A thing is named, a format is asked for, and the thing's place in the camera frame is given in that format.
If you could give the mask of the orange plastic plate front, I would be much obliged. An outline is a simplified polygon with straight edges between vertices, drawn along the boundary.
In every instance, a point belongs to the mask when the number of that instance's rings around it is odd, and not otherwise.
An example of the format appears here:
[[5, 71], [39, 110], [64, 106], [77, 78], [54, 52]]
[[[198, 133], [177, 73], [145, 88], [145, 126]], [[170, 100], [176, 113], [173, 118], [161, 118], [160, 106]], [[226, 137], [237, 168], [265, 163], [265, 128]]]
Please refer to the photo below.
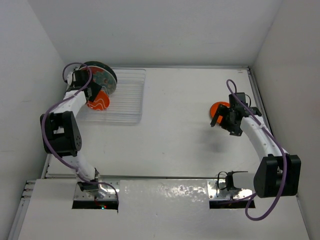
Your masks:
[[[214, 104], [210, 107], [210, 110], [209, 110], [209, 115], [210, 115], [210, 117], [211, 117], [211, 120], [212, 120], [213, 117], [215, 116], [215, 114], [216, 114], [216, 112], [217, 112], [217, 110], [218, 110], [219, 105], [223, 105], [223, 106], [228, 107], [228, 108], [230, 107], [230, 104], [229, 104], [228, 102], [225, 102], [225, 101], [218, 101], [218, 102], [214, 103]], [[216, 123], [217, 123], [217, 124], [220, 124], [221, 121], [222, 121], [222, 119], [223, 119], [223, 117], [222, 117], [222, 116], [219, 116], [219, 117], [217, 118]]]

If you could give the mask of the orange plastic plate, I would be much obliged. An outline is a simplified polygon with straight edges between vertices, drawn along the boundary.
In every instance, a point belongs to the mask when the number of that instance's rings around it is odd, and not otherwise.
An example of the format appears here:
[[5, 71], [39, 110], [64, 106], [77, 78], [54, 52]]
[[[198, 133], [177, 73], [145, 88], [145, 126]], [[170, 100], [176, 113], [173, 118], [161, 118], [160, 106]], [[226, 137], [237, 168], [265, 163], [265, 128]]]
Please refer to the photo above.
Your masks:
[[[217, 112], [217, 110], [218, 110], [219, 105], [223, 105], [223, 106], [228, 107], [228, 108], [230, 107], [230, 104], [229, 104], [228, 102], [225, 102], [225, 101], [218, 101], [218, 102], [214, 103], [214, 104], [210, 107], [210, 110], [209, 110], [209, 115], [210, 115], [210, 117], [211, 117], [211, 120], [212, 120], [213, 117], [215, 116], [215, 114], [216, 114], [216, 112]], [[217, 123], [217, 124], [220, 124], [221, 121], [222, 121], [222, 119], [223, 119], [223, 117], [222, 117], [222, 116], [219, 116], [219, 117], [217, 118], [216, 123]]]
[[88, 101], [86, 104], [95, 111], [105, 111], [110, 105], [110, 98], [107, 93], [100, 90], [94, 101]]

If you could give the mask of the red plate with teal flower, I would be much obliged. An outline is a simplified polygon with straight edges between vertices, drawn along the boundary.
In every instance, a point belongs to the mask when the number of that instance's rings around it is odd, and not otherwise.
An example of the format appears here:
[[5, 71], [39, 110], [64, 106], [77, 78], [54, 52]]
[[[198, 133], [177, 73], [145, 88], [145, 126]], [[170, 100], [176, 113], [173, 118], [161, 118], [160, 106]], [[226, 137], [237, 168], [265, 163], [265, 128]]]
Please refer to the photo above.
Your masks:
[[117, 88], [116, 78], [106, 68], [91, 65], [93, 81], [101, 86], [101, 90], [108, 96], [112, 95]]

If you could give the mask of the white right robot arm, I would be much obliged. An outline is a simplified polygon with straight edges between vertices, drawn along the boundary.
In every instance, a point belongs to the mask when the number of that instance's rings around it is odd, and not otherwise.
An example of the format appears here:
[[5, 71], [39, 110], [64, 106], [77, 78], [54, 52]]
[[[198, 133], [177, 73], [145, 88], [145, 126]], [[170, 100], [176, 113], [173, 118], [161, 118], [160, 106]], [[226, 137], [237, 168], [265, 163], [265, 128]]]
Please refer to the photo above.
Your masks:
[[284, 159], [287, 162], [287, 171], [282, 196], [295, 196], [298, 193], [301, 160], [297, 155], [287, 153], [278, 147], [272, 139], [272, 134], [265, 126], [262, 113], [257, 107], [246, 103], [246, 94], [229, 95], [229, 103], [220, 101], [210, 108], [211, 123], [220, 127], [230, 135], [240, 137], [243, 133], [249, 138], [258, 157], [260, 165], [253, 178], [254, 190], [260, 198], [276, 197], [285, 172]]

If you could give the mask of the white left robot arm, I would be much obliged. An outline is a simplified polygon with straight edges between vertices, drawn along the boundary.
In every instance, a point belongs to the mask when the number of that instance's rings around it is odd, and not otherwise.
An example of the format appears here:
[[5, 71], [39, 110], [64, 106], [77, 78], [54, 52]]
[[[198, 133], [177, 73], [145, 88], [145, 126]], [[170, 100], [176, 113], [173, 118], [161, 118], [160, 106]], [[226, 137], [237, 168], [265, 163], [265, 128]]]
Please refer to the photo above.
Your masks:
[[62, 101], [40, 116], [44, 149], [71, 169], [82, 192], [97, 195], [99, 172], [81, 153], [82, 137], [76, 121], [80, 109], [99, 88], [93, 82], [92, 70], [85, 64], [75, 69], [66, 80], [68, 88]]

